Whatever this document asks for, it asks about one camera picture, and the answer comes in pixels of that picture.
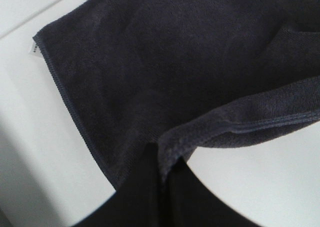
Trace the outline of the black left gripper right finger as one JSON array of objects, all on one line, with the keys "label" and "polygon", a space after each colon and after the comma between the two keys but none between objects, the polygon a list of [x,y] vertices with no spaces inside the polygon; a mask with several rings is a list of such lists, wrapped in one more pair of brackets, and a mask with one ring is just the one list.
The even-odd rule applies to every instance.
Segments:
[{"label": "black left gripper right finger", "polygon": [[250,220],[212,194],[183,159],[169,173],[167,187],[173,227],[250,226]]}]

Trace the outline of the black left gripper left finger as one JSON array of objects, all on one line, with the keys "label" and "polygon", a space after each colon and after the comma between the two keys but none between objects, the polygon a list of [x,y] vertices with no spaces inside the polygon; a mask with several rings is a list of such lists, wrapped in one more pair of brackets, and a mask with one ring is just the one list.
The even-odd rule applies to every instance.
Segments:
[{"label": "black left gripper left finger", "polygon": [[104,204],[76,227],[160,227],[158,146],[146,145],[133,171]]}]

